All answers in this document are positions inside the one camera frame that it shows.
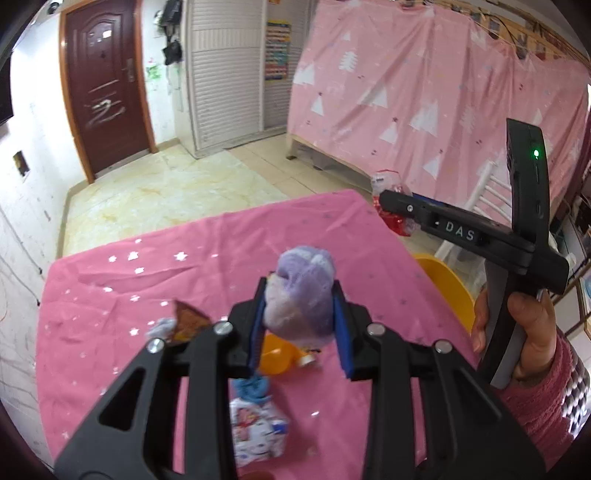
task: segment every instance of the pink curtain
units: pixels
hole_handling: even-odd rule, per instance
[[[483,166],[507,179],[507,117],[539,125],[558,202],[581,150],[589,73],[520,60],[469,17],[437,6],[320,0],[294,76],[288,131],[372,174],[463,205]]]

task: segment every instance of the wooden door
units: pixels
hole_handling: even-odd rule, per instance
[[[65,18],[72,113],[93,173],[149,148],[134,8],[135,0],[96,0]]]

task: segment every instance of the blue gripper pad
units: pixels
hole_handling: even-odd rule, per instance
[[[265,325],[263,324],[263,314],[265,313],[265,289],[267,279],[262,277],[256,288],[255,297],[252,299],[254,309],[254,320],[252,322],[251,334],[248,341],[248,368],[253,374],[261,361],[262,343],[265,339]]]
[[[349,322],[343,311],[343,303],[339,295],[333,289],[333,318],[335,326],[335,340],[339,351],[340,367],[348,379],[353,377],[353,339],[349,331]]]

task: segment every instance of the packaged snack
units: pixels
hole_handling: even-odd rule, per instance
[[[385,212],[379,204],[379,195],[384,190],[392,190],[393,192],[403,193],[411,196],[412,191],[402,182],[402,178],[397,171],[394,170],[379,170],[371,177],[372,195],[374,196],[374,208],[388,225],[388,228],[401,236],[411,236],[418,228],[417,223],[394,213]]]
[[[232,384],[238,394],[230,402],[236,465],[243,467],[283,455],[289,421],[267,395],[268,379],[255,375]]]

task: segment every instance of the metal screw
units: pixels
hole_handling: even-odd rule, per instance
[[[453,350],[453,347],[447,340],[438,340],[435,342],[435,350],[437,353],[449,353]]]
[[[213,331],[216,335],[228,335],[232,330],[234,330],[234,325],[230,322],[217,322],[213,326]]]
[[[381,323],[370,323],[367,328],[368,334],[372,337],[381,337],[386,333],[386,327]]]
[[[150,353],[158,353],[164,348],[164,344],[164,340],[161,338],[153,338],[148,342],[148,345],[146,345],[146,349]]]

